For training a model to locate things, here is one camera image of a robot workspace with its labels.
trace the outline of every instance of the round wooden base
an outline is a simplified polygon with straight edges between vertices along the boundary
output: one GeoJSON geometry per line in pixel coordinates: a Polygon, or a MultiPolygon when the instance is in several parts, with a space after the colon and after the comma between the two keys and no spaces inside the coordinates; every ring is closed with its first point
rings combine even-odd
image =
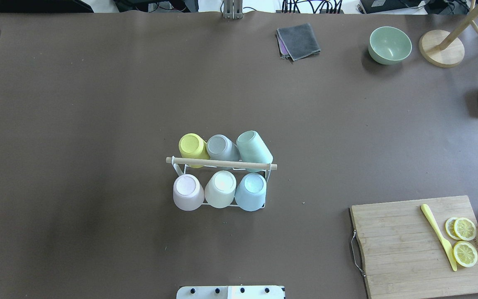
{"type": "Polygon", "coordinates": [[[438,48],[448,35],[449,32],[444,30],[432,30],[419,40],[419,51],[423,57],[440,68],[452,68],[464,59],[464,45],[458,38],[455,38],[447,48],[443,50],[438,48]]]}

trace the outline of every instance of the cup rack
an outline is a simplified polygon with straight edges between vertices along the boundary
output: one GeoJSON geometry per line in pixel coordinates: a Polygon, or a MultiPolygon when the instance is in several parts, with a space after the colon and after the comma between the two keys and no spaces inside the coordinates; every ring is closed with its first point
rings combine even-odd
{"type": "MultiPolygon", "coordinates": [[[[203,167],[208,167],[208,168],[218,168],[218,167],[231,167],[232,170],[234,171],[241,171],[241,170],[246,170],[248,169],[260,169],[261,172],[263,172],[263,176],[265,178],[265,181],[268,183],[269,178],[271,177],[271,172],[273,170],[278,170],[278,165],[277,164],[272,164],[272,163],[251,163],[251,162],[243,162],[243,161],[220,161],[220,160],[210,160],[210,159],[189,159],[189,158],[178,158],[178,157],[166,157],[165,158],[165,163],[171,164],[178,174],[178,176],[184,175],[188,173],[188,169],[191,168],[189,164],[191,165],[203,165],[203,167]]],[[[204,199],[204,202],[202,204],[203,206],[210,206],[209,203],[207,203],[204,199]]],[[[230,204],[229,206],[235,206],[239,208],[239,205],[237,204],[230,204]]]]}

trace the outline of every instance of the brown table surface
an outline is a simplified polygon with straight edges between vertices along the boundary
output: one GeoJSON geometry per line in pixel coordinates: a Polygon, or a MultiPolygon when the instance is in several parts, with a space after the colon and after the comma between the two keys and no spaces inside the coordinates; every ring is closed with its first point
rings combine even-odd
{"type": "Polygon", "coordinates": [[[365,298],[351,205],[468,195],[478,219],[478,36],[452,69],[417,49],[461,18],[0,15],[0,298],[365,298]],[[281,59],[276,29],[305,22],[321,54],[281,59]],[[401,64],[367,53],[382,25],[413,42],[401,64]],[[180,137],[251,129],[278,164],[267,208],[176,208],[180,137]]]}

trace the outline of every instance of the light blue cup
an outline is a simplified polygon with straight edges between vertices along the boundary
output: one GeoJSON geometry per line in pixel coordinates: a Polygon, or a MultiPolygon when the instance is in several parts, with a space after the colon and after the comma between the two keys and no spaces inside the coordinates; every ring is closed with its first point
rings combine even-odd
{"type": "Polygon", "coordinates": [[[407,58],[412,51],[408,36],[394,27],[379,27],[370,35],[368,52],[381,64],[396,64],[407,58]]]}
{"type": "MultiPolygon", "coordinates": [[[[261,136],[256,131],[246,131],[237,138],[237,148],[243,162],[272,163],[273,156],[261,136]]],[[[260,172],[261,169],[246,169],[260,172]]]]}
{"type": "Polygon", "coordinates": [[[235,202],[248,212],[259,210],[265,204],[267,182],[260,174],[247,174],[235,190],[235,202]]]}
{"type": "MultiPolygon", "coordinates": [[[[207,141],[207,153],[213,160],[239,161],[239,149],[230,139],[224,135],[215,135],[207,141]]],[[[231,167],[219,167],[219,169],[231,169],[231,167]]]]}

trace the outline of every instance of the gray cup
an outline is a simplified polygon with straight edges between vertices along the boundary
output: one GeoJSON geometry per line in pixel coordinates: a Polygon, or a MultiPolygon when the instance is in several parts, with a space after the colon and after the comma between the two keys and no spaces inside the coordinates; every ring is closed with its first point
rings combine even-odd
{"type": "MultiPolygon", "coordinates": [[[[207,153],[213,160],[239,161],[237,146],[224,135],[215,135],[207,141],[207,153]]],[[[219,169],[231,169],[231,167],[219,167],[219,169]]]]}

